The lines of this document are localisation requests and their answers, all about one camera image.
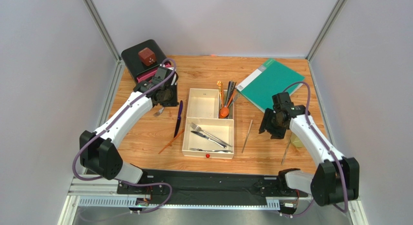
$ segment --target red cube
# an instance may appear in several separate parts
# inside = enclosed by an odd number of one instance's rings
[[[153,51],[151,51],[151,49],[149,49],[148,47],[146,47],[145,49],[139,51],[138,55],[139,55],[139,59],[146,66],[150,66],[154,62],[156,62],[155,53]]]

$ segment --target table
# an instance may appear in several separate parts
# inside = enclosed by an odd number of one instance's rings
[[[186,107],[190,88],[217,88],[217,81],[230,80],[240,83],[267,58],[216,57],[216,56],[169,56],[176,61],[178,80],[178,100],[183,100],[181,129],[185,124]],[[309,111],[315,123],[325,133],[314,84],[307,60],[277,59],[305,76],[305,82],[311,86]],[[116,93],[111,116],[124,104],[135,86],[127,69],[125,69]],[[292,96],[295,105],[305,104],[307,89],[301,87]],[[270,134],[258,134],[263,113],[240,96],[235,106],[235,154],[232,160],[185,157],[182,155],[184,135],[179,136],[170,147],[161,154],[158,152],[173,138],[178,107],[165,108],[163,114],[153,114],[161,107],[156,106],[145,114],[129,131],[119,147],[123,160],[140,168],[202,171],[216,173],[242,173],[277,175],[278,171],[288,168],[300,168],[314,173],[316,166],[305,148],[290,146],[284,165],[284,155],[291,131],[287,131],[283,140],[270,139]],[[253,121],[250,136],[244,153],[241,154],[250,121]]]

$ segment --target wood grain surface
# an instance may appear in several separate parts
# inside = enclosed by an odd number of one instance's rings
[[[185,124],[190,88],[216,89],[218,80],[224,82],[224,85],[230,80],[240,83],[266,60],[266,58],[212,56],[170,57],[175,59],[177,64],[178,100],[184,101],[180,129],[183,129]],[[309,110],[317,126],[325,132],[308,62],[302,59],[277,60],[305,76],[304,81],[311,86]],[[135,82],[125,69],[111,109],[111,116],[124,104],[134,86]],[[291,96],[291,100],[295,105],[306,104],[306,87],[297,90]],[[309,173],[314,173],[316,170],[307,150],[297,149],[292,145],[288,150],[284,165],[281,165],[291,131],[287,131],[283,140],[272,140],[267,132],[258,134],[263,113],[243,96],[239,97],[235,106],[235,154],[232,160],[184,157],[181,151],[183,135],[161,154],[158,154],[173,138],[178,113],[178,107],[169,107],[165,108],[163,114],[154,117],[153,114],[160,108],[156,106],[145,114],[126,135],[119,147],[123,160],[140,168],[220,173],[276,175],[278,171],[288,168],[300,168]],[[253,126],[245,151],[241,154],[251,119]]]

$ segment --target green notebook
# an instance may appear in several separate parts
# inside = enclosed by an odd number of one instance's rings
[[[302,81],[304,76],[274,59],[268,59],[238,86],[237,90],[262,112],[273,106],[272,96],[282,92],[290,84]],[[293,94],[302,84],[287,90]]]

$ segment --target cutlery tray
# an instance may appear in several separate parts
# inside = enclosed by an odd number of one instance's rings
[[[185,122],[184,142],[182,153],[184,156],[232,159],[234,157],[234,106],[229,108],[229,116],[219,119],[218,113],[221,100],[218,89],[191,88],[188,99],[187,117]],[[230,144],[227,148],[200,137],[191,131],[194,130],[190,124],[194,123],[214,135],[215,137]],[[198,148],[205,151],[193,151],[190,148]],[[208,150],[230,150],[231,153],[211,152]]]

